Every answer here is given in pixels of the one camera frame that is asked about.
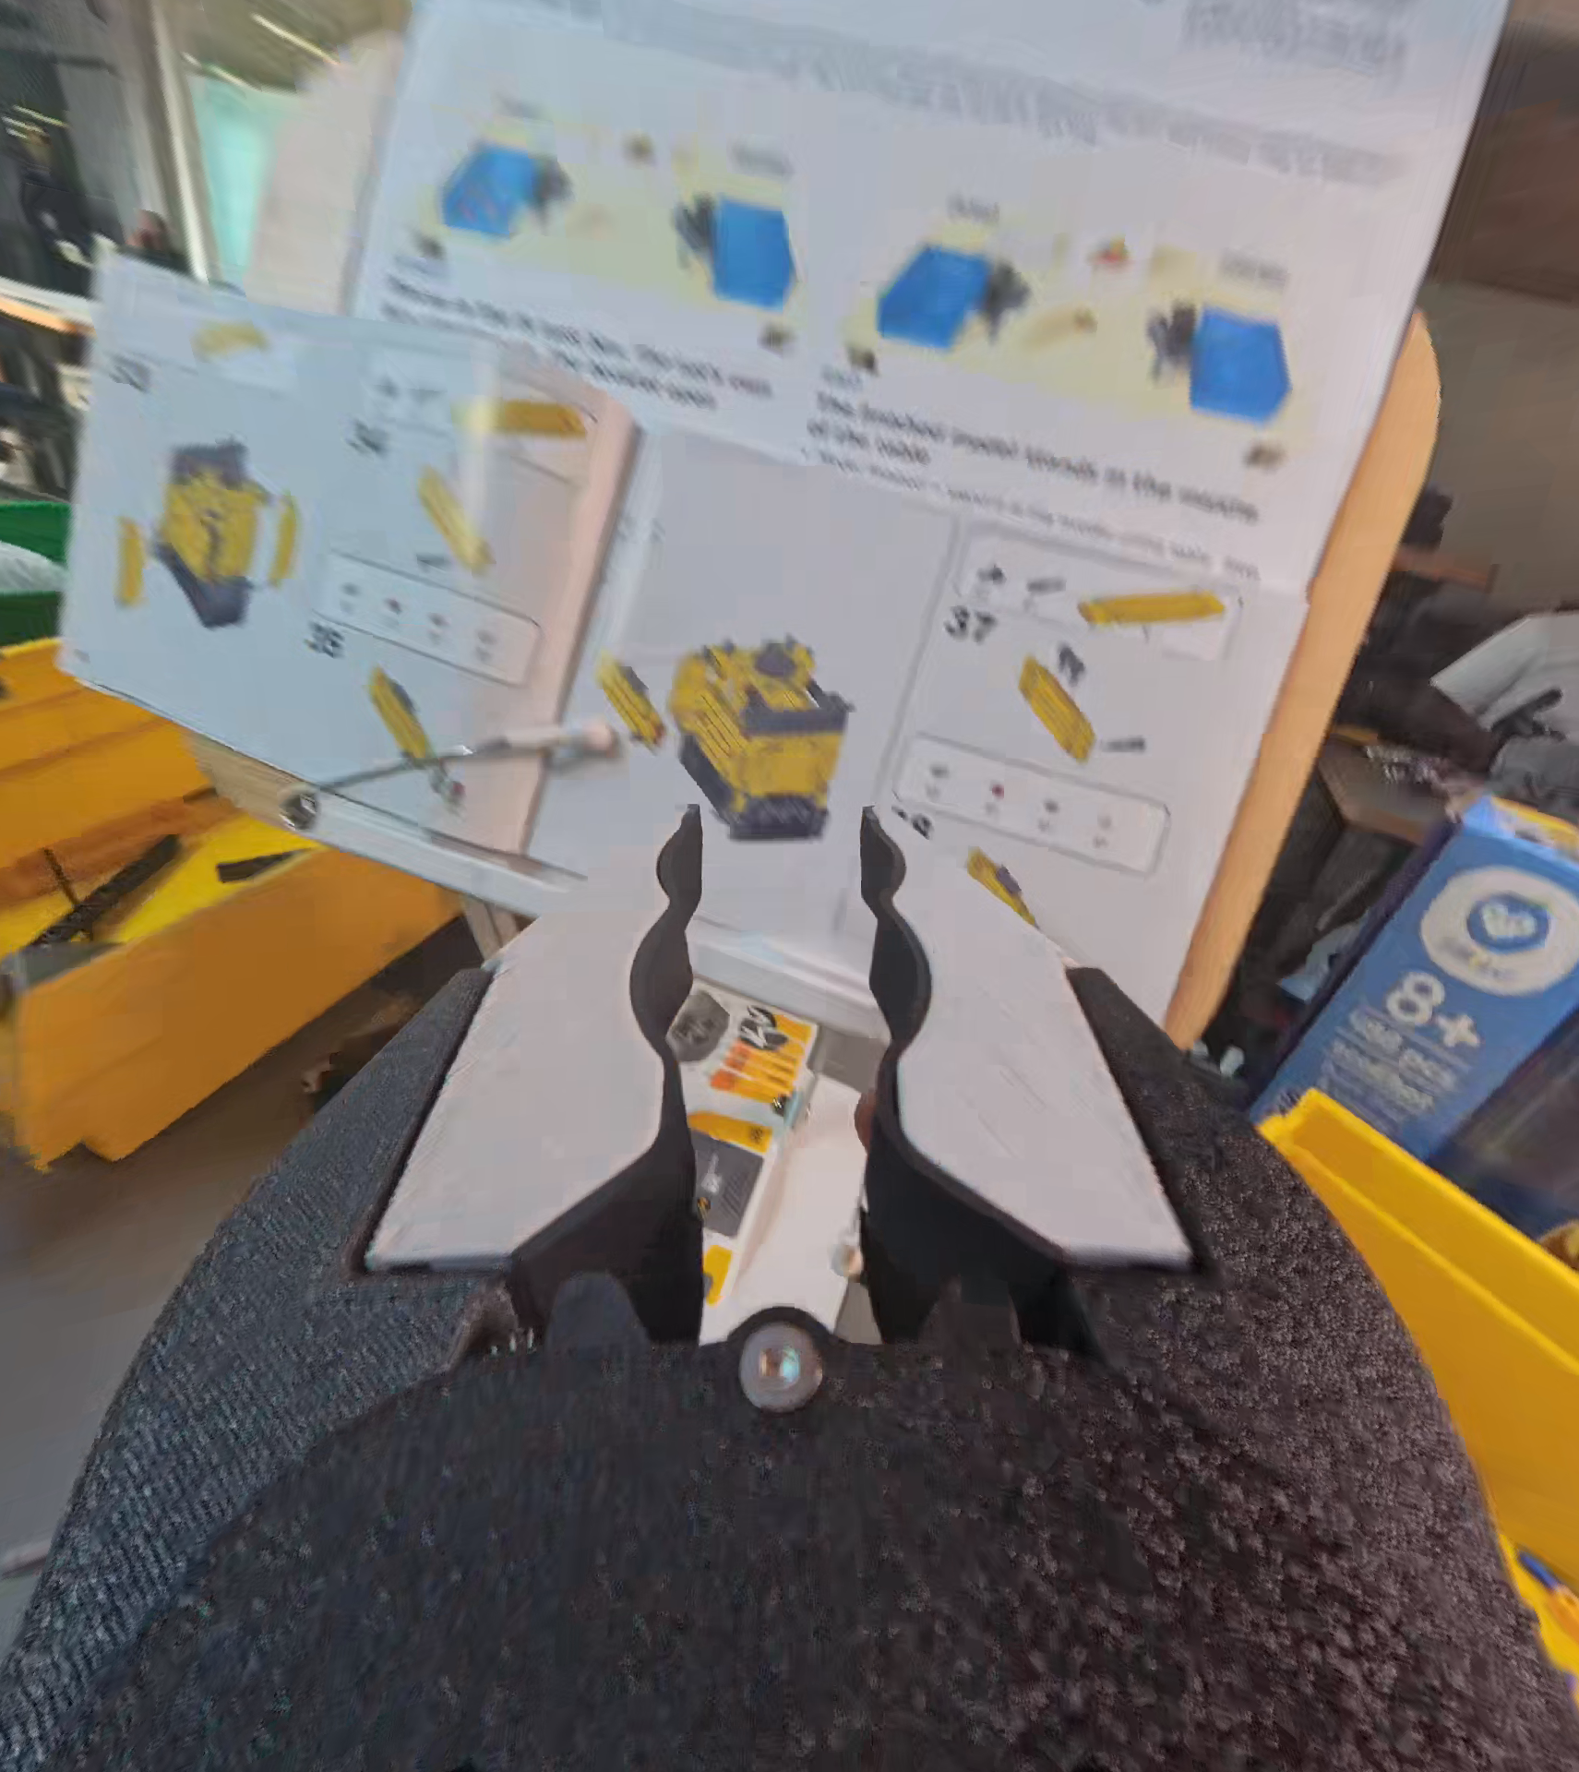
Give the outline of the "long black lego strip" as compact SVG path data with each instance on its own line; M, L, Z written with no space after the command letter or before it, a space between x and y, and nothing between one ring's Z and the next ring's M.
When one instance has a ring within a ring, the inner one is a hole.
M182 854L180 835L165 835L134 855L112 876L82 898L73 898L68 911L25 944L27 955L40 955L68 946L92 946L106 920L132 905L160 879Z

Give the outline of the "instruction booklet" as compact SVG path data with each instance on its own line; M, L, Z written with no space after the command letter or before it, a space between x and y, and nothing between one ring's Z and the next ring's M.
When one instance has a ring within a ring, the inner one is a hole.
M461 894L700 817L702 922L866 964L865 811L1162 1018L1305 617L518 348L101 276L64 656Z

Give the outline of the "yellow bin with large parts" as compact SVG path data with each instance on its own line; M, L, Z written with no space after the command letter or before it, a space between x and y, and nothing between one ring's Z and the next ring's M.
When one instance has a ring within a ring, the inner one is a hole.
M184 848L101 926L119 951L0 1023L0 1121L38 1169L132 1154L457 918L444 889L236 809L177 726L75 684L57 654L0 656L0 959L154 841ZM215 878L278 852L306 855Z

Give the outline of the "long grey lego panel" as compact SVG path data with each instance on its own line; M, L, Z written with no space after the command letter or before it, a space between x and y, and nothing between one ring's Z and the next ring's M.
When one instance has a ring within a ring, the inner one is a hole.
M118 942L70 940L31 942L7 953L0 959L0 1023L12 1016L27 994L119 950Z

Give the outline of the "yellow bin with small parts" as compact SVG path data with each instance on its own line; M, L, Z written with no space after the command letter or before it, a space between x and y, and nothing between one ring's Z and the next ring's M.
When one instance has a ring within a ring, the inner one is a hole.
M1326 1097L1259 1129L1412 1337L1497 1537L1579 1594L1579 1276Z

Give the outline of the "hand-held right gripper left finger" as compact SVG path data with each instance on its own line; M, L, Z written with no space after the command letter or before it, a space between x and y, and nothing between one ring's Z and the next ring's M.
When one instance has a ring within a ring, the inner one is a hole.
M481 1274L534 1332L608 1280L654 1345L695 1345L704 1230L669 1031L693 986L697 809L610 854L490 964L365 1247L370 1274Z

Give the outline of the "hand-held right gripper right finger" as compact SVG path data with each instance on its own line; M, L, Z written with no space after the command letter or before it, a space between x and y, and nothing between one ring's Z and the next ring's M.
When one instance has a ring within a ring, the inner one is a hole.
M988 1337L1086 1345L1086 1276L1195 1274L1163 1160L1064 953L953 857L866 809L859 894L889 1046L872 1092L861 1278L879 1337L946 1302Z

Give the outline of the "blue robot kit box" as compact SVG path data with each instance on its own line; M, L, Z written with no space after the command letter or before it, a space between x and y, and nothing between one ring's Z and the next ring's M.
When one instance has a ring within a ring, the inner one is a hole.
M1492 796L1448 819L1248 1119L1311 1094L1579 1273L1579 828Z

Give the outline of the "yellow sticker sheet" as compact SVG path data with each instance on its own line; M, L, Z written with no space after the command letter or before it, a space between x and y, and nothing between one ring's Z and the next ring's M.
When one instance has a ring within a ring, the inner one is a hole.
M695 983L667 1031L695 1158L704 1308L715 1311L754 1252L763 1206L811 1092L818 1027Z

